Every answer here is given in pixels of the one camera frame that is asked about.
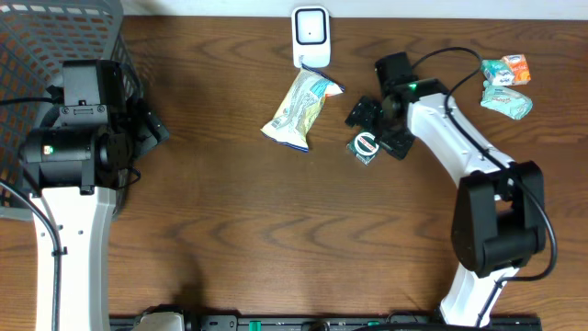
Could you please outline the dark box round white label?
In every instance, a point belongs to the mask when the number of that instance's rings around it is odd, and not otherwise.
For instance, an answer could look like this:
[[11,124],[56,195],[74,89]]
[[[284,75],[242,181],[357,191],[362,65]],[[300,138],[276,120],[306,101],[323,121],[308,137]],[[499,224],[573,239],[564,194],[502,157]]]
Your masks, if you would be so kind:
[[366,166],[378,155],[380,149],[375,135],[368,131],[358,133],[346,147]]

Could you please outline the yellow white snack bag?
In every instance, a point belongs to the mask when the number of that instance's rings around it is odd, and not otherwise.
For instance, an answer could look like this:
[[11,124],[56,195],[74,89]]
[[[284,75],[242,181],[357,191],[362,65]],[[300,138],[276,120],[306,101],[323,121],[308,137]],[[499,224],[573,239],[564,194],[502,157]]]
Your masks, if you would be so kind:
[[307,153],[307,134],[321,114],[326,98],[345,92],[323,72],[302,65],[274,117],[260,131],[272,141]]

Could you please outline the teal Kleenex tissue pack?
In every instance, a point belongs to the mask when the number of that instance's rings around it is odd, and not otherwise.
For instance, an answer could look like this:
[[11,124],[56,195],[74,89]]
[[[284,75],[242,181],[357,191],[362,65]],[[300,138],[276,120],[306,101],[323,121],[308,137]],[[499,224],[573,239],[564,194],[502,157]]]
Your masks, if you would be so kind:
[[515,79],[512,70],[501,60],[483,60],[481,72],[493,86],[511,86]]

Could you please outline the green white snack packet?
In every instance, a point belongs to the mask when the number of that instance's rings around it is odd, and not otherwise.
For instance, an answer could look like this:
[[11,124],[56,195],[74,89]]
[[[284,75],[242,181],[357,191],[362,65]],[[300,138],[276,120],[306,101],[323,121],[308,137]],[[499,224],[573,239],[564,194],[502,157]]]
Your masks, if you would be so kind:
[[481,106],[499,112],[512,120],[521,120],[533,108],[532,100],[506,86],[483,82]]

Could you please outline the clear orange snack packet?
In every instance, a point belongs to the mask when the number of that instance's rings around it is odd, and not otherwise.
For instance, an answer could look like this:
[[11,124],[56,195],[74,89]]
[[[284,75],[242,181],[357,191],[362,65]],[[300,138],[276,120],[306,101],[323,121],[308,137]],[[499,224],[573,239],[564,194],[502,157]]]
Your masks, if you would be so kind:
[[531,81],[530,70],[524,54],[506,55],[502,61],[514,75],[512,86],[526,85]]

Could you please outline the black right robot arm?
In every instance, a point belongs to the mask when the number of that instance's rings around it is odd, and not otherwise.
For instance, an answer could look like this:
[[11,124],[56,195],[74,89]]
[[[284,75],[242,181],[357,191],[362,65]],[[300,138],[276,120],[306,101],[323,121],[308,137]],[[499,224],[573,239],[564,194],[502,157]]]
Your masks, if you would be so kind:
[[459,110],[454,91],[438,79],[421,79],[404,52],[375,63],[382,104],[376,139],[402,160],[423,142],[457,186],[451,242],[458,269],[439,312],[449,325],[487,326],[490,312],[510,282],[544,279],[519,270],[545,247],[555,248],[537,164],[517,163],[495,149]]

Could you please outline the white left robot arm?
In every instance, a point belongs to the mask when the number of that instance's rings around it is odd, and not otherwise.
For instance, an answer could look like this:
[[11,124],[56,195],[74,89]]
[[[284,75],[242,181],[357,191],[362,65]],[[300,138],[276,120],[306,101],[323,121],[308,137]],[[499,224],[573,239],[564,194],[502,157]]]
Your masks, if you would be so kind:
[[20,147],[37,236],[38,330],[107,330],[112,221],[169,132],[125,63],[67,61],[58,115]]

